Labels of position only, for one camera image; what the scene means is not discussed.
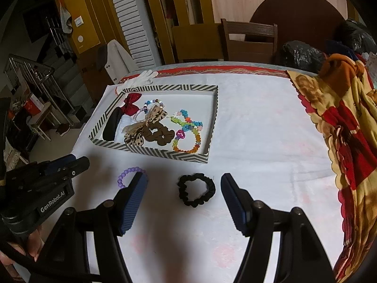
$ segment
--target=human hand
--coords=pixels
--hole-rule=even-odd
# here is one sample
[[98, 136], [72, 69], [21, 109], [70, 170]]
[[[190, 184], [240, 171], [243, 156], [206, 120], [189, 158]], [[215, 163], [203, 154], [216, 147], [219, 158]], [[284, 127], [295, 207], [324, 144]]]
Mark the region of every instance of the human hand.
[[[40, 236], [41, 230], [42, 230], [42, 227], [39, 226], [37, 230], [35, 230], [34, 232], [32, 232], [32, 234], [29, 235], [28, 241], [26, 243], [26, 246], [27, 246], [26, 249], [29, 252], [29, 254], [34, 258], [35, 261], [37, 260], [39, 253], [41, 252], [42, 247], [45, 244]], [[15, 243], [9, 243], [9, 244], [18, 252], [25, 255], [24, 249], [21, 248], [19, 244], [15, 244]], [[13, 260], [11, 260], [5, 254], [3, 254], [1, 251], [0, 251], [0, 261], [5, 266], [11, 265], [14, 263]]]

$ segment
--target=black plastic bag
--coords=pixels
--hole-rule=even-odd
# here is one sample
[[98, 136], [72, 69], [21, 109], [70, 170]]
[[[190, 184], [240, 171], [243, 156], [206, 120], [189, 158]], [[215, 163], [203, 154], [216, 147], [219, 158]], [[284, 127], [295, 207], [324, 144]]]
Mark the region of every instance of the black plastic bag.
[[377, 52], [376, 42], [368, 28], [352, 19], [347, 19], [336, 29], [334, 38], [358, 54]]
[[325, 54], [302, 41], [286, 42], [280, 50], [283, 66], [319, 73], [325, 61]]

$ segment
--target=white tablecloth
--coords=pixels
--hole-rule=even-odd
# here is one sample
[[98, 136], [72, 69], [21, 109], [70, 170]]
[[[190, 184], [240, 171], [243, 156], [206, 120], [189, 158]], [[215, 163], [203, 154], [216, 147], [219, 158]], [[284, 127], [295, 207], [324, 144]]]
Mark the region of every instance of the white tablecloth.
[[[271, 208], [300, 206], [316, 229], [334, 265], [343, 232], [335, 174], [327, 147], [290, 80], [247, 74], [197, 74], [156, 78], [154, 84], [215, 84], [219, 106], [209, 163], [175, 161], [95, 146], [88, 135], [114, 99], [108, 86], [72, 153], [90, 159], [88, 171], [74, 178], [75, 195], [50, 217], [51, 229], [62, 211], [95, 208], [117, 191], [117, 176], [127, 167], [146, 169], [149, 185], [131, 230], [119, 238], [133, 282], [233, 282], [248, 238], [234, 227], [220, 190], [230, 172], [241, 188]], [[187, 207], [178, 198], [178, 178], [204, 173], [213, 178], [216, 194], [204, 205]], [[200, 181], [197, 190], [204, 190]], [[90, 266], [98, 273], [94, 242], [88, 240]], [[265, 282], [276, 269], [279, 236]]]

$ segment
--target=red and yellow blanket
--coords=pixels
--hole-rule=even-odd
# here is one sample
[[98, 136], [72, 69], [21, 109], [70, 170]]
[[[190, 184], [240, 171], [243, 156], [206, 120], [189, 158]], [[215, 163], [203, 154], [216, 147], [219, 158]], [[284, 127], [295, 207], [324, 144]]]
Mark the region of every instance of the red and yellow blanket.
[[288, 71], [299, 98], [329, 148], [342, 203], [344, 249], [338, 282], [361, 264], [377, 234], [377, 90], [364, 65], [331, 55], [317, 77]]

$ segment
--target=red bow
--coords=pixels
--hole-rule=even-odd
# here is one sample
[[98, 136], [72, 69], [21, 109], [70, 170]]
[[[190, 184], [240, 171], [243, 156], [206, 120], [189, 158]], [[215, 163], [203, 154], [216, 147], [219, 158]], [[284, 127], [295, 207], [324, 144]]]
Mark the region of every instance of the red bow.
[[122, 112], [129, 116], [135, 115], [138, 112], [139, 108], [135, 104], [132, 104], [132, 103], [139, 100], [140, 97], [141, 97], [141, 93], [135, 93], [135, 92], [129, 93], [127, 98], [124, 99], [124, 105], [121, 107]]

